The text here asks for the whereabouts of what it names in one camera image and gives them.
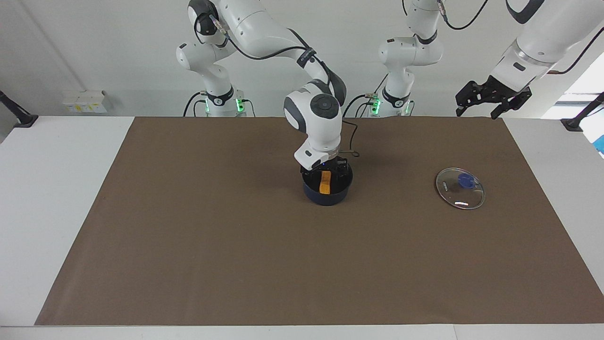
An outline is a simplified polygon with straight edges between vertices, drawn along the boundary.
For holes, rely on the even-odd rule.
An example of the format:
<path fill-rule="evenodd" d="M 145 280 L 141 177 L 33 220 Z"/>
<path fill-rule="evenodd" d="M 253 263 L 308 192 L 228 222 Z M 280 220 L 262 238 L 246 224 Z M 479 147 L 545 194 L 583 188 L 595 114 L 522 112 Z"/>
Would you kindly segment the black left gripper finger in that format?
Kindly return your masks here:
<path fill-rule="evenodd" d="M 514 98 L 501 97 L 500 104 L 496 106 L 495 109 L 490 113 L 490 118 L 495 120 L 499 118 L 502 114 L 508 112 L 513 109 L 513 100 Z"/>
<path fill-rule="evenodd" d="M 470 80 L 462 89 L 455 95 L 457 109 L 456 116 L 459 118 L 465 111 L 475 105 L 477 101 L 478 84 L 474 80 Z"/>

